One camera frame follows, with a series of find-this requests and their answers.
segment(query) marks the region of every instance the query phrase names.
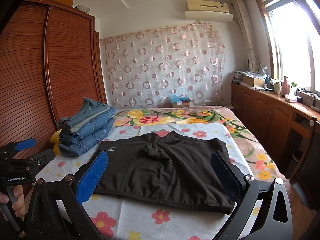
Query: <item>bed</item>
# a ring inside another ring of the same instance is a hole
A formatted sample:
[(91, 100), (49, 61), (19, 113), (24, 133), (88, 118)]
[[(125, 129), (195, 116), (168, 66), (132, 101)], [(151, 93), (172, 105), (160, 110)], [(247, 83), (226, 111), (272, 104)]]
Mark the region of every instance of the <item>bed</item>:
[[(149, 132), (165, 136), (173, 130), (185, 136), (219, 138), (225, 141), (230, 162), (237, 165), (244, 174), (250, 173), (256, 179), (264, 181), (282, 178), (291, 203), (294, 239), (298, 239), (310, 224), (314, 213), (301, 205), (289, 181), (279, 172), (261, 144), (225, 107), (123, 111), (116, 114), (114, 125), (105, 140), (127, 139)], [(60, 180), (66, 174), (74, 174), (82, 164), (88, 162), (97, 147), (98, 145), (80, 157), (56, 156), (39, 172), (37, 178), (44, 178), (49, 182)], [(67, 218), (62, 203), (58, 205), (62, 215)], [(260, 206), (261, 202), (257, 202), (240, 238), (250, 232)], [(187, 211), (108, 195), (92, 195), (83, 207), (106, 238), (118, 240), (212, 239), (228, 219), (228, 216), (223, 214)]]

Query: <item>curtain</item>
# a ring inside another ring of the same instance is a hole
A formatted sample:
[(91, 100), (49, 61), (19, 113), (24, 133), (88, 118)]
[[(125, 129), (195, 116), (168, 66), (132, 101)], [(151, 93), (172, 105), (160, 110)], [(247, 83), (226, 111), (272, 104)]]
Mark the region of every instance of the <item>curtain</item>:
[(170, 97), (220, 103), (225, 47), (213, 25), (191, 24), (102, 40), (112, 104), (164, 107)]
[(247, 44), (249, 69), (259, 71), (258, 59), (254, 49), (254, 35), (247, 8), (245, 7), (243, 0), (232, 0), (232, 4), (235, 8), (245, 43)]

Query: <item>human hand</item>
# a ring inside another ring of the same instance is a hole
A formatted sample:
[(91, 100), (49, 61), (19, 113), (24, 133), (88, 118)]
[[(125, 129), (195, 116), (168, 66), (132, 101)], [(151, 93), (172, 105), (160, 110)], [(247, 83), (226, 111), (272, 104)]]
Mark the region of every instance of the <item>human hand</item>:
[[(12, 203), (12, 209), (15, 212), (15, 215), (19, 218), (22, 218), (26, 215), (26, 207), (24, 205), (24, 195), (23, 188), (21, 185), (15, 186), (13, 188), (13, 195), (17, 200)], [(0, 192), (0, 203), (7, 204), (9, 197)]]

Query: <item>yellow plush toy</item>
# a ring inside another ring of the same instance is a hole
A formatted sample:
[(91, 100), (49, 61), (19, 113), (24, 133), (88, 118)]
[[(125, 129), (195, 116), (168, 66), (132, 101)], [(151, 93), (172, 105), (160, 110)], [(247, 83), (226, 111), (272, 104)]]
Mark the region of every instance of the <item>yellow plush toy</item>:
[(51, 143), (54, 143), (54, 146), (53, 146), (53, 151), (54, 151), (54, 154), (57, 156), (59, 155), (61, 152), (59, 151), (59, 147), (58, 147), (58, 144), (59, 144), (59, 133), (61, 132), (61, 129), (59, 131), (56, 131), (50, 138), (50, 142)]

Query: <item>stack of folded clothes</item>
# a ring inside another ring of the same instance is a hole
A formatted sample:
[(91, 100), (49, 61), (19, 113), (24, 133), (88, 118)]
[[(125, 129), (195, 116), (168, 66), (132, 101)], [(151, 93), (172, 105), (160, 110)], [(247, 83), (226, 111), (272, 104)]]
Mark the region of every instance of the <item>stack of folded clothes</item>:
[(116, 110), (89, 98), (83, 99), (80, 111), (57, 122), (59, 150), (65, 156), (82, 155), (108, 136)]

